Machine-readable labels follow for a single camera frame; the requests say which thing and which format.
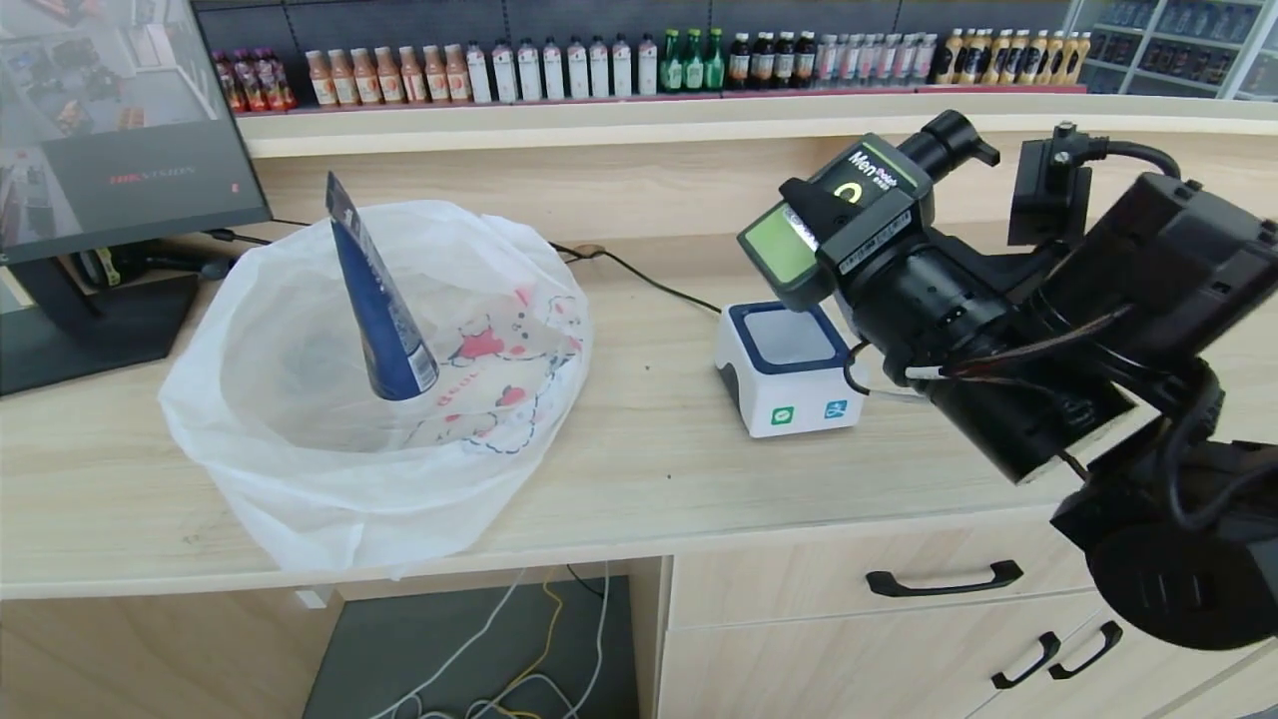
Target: green payment icon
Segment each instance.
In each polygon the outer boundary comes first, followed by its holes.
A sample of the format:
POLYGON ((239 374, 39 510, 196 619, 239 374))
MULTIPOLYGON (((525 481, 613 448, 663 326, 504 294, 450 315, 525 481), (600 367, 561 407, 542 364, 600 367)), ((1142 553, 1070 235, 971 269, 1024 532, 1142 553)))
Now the green payment icon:
POLYGON ((789 425, 795 419, 794 407, 777 407, 772 411, 773 425, 789 425))

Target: hikvision logo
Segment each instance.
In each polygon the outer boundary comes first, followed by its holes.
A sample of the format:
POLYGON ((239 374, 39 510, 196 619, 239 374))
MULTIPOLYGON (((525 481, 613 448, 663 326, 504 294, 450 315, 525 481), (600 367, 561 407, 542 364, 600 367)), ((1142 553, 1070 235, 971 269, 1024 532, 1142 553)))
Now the hikvision logo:
POLYGON ((144 172, 129 172, 127 175, 111 175, 107 178, 107 184, 132 184, 135 181, 147 181, 161 178, 180 178, 183 175, 196 174, 196 167, 169 167, 165 170, 147 170, 144 172))
POLYGON ((865 152, 861 152, 860 149, 854 152, 852 156, 847 158, 847 161, 851 162, 852 166, 856 167, 858 170, 865 172, 865 176, 870 178, 870 181, 873 181, 882 189, 892 189, 897 184, 896 175, 875 165, 874 162, 870 162, 870 158, 865 155, 865 152))

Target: monitor stand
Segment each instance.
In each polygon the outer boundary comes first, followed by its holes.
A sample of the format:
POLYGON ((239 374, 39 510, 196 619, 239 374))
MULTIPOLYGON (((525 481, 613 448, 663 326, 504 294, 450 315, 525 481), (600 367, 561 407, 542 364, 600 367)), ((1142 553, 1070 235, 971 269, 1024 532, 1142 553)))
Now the monitor stand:
POLYGON ((10 264, 36 301, 0 314, 0 397, 169 355, 197 275, 86 295, 56 258, 10 264))

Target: white scanner box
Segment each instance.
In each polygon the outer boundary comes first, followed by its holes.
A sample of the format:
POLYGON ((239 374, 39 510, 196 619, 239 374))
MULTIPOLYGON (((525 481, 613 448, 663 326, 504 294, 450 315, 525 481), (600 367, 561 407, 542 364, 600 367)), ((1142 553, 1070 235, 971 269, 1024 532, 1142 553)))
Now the white scanner box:
MULTIPOLYGON (((728 304, 720 318, 714 368, 753 438, 851 428, 861 395, 843 381, 847 342, 820 307, 728 304)), ((852 379, 866 382, 863 365, 852 379)))

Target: green bottle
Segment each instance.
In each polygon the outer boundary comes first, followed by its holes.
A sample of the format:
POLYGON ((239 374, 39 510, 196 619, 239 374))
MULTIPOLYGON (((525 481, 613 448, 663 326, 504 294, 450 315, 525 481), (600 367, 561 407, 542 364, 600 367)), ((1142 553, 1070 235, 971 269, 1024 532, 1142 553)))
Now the green bottle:
POLYGON ((666 31, 666 59, 661 61, 661 84, 666 92, 684 87, 684 64, 679 60, 679 31, 666 31))
POLYGON ((700 92, 705 84, 705 63, 702 63, 702 31, 688 31, 684 46, 684 91, 700 92))
POLYGON ((705 49, 705 89, 723 89, 723 31, 711 28, 711 46, 705 49))

